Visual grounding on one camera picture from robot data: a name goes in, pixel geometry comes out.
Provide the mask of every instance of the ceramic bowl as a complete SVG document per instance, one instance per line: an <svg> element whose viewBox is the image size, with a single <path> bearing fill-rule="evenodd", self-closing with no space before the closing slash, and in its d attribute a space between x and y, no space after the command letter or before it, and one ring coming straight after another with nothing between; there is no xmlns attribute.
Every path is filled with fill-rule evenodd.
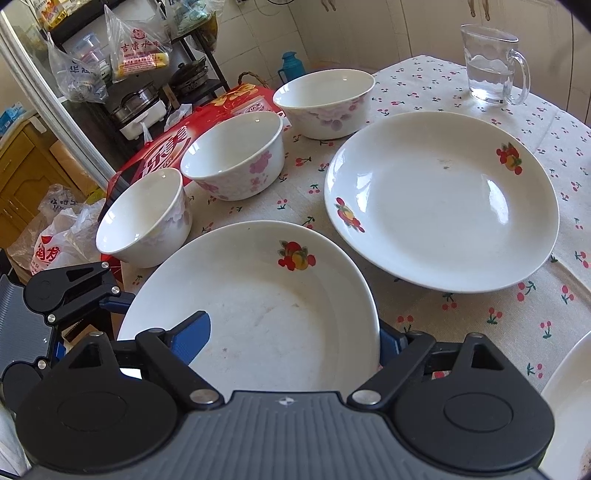
<svg viewBox="0 0 591 480"><path fill-rule="evenodd" d="M243 113L217 124L189 146L181 172L220 200L244 200L266 189L285 161L283 120Z"/></svg>
<svg viewBox="0 0 591 480"><path fill-rule="evenodd" d="M542 398L554 415L554 436L540 470L548 478L578 480L591 472L591 332L548 380Z"/></svg>
<svg viewBox="0 0 591 480"><path fill-rule="evenodd" d="M135 267L154 267L182 246L192 223L182 175L162 168L115 200L99 225L96 247Z"/></svg>
<svg viewBox="0 0 591 480"><path fill-rule="evenodd" d="M361 70L323 70L285 84L273 102L305 137L341 138L365 127L374 85L374 77Z"/></svg>

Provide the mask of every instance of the cooking pot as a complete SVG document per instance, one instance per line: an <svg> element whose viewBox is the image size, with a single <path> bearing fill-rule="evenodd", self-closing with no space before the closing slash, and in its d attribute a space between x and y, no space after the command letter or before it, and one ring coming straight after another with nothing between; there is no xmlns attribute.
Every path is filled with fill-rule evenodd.
<svg viewBox="0 0 591 480"><path fill-rule="evenodd" d="M188 64L180 63L178 65L178 70L169 82L175 95L180 97L188 95L207 81L207 65L205 65L205 60L206 58L203 57L199 61L193 61Z"/></svg>
<svg viewBox="0 0 591 480"><path fill-rule="evenodd" d="M137 92L128 93L121 99L121 104L111 114L121 127L146 110L158 100L158 89L153 82Z"/></svg>

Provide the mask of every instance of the transparent plastic bag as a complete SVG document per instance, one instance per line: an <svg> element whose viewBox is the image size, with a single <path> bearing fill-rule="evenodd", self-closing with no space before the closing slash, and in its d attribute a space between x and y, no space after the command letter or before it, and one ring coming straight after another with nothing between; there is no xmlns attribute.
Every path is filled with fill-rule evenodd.
<svg viewBox="0 0 591 480"><path fill-rule="evenodd" d="M47 34L49 65L60 92L72 102L105 103L107 87L99 63L85 63L61 51Z"/></svg>
<svg viewBox="0 0 591 480"><path fill-rule="evenodd" d="M178 110L171 113L168 118L166 119L166 124L164 124L164 131L167 132L172 127L174 127L177 123L179 123L182 119L188 117L193 112L193 105L190 103L183 103Z"/></svg>
<svg viewBox="0 0 591 480"><path fill-rule="evenodd" d="M39 214L29 222L15 242L7 248L6 252L18 265L25 270L31 266L31 258L35 251L35 243L39 234L51 224L58 213L66 208L79 213L82 204L74 197L74 194L63 185L54 184L49 187L47 194L39 204Z"/></svg>
<svg viewBox="0 0 591 480"><path fill-rule="evenodd" d="M96 248L97 219L105 199L84 204L80 213L67 208L56 215L37 238L30 270L33 275L48 268L100 261Z"/></svg>
<svg viewBox="0 0 591 480"><path fill-rule="evenodd" d="M159 11L144 22L121 20L105 5L113 82L129 75L167 67L170 35Z"/></svg>
<svg viewBox="0 0 591 480"><path fill-rule="evenodd" d="M220 14L225 0L167 0L166 18L172 38L184 37L190 31Z"/></svg>

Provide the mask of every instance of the white plate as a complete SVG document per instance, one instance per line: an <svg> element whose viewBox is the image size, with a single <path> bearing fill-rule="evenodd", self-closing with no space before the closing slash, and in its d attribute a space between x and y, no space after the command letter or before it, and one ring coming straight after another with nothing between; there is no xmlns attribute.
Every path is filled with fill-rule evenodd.
<svg viewBox="0 0 591 480"><path fill-rule="evenodd" d="M211 337L191 367L226 400L233 390L345 397L378 368L365 279L333 242L300 225L236 223L185 245L139 291L119 339L171 329L197 310L210 315Z"/></svg>
<svg viewBox="0 0 591 480"><path fill-rule="evenodd" d="M591 332L560 363L542 397L554 414L554 436L540 469L553 480L591 472Z"/></svg>
<svg viewBox="0 0 591 480"><path fill-rule="evenodd" d="M521 164L498 155L509 144ZM556 196L535 157L456 113L403 113L359 131L330 163L324 201L358 253L441 291L511 286L544 263L558 234Z"/></svg>

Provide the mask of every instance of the water pitcher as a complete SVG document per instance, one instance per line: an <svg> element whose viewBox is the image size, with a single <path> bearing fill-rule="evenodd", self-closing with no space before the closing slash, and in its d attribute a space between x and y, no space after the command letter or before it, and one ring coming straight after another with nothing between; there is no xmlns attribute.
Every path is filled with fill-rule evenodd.
<svg viewBox="0 0 591 480"><path fill-rule="evenodd" d="M493 105L522 103L530 92L530 69L524 56L517 51L519 39L480 25L462 25L460 29L470 93ZM523 75L523 89L514 98L511 90L517 64Z"/></svg>

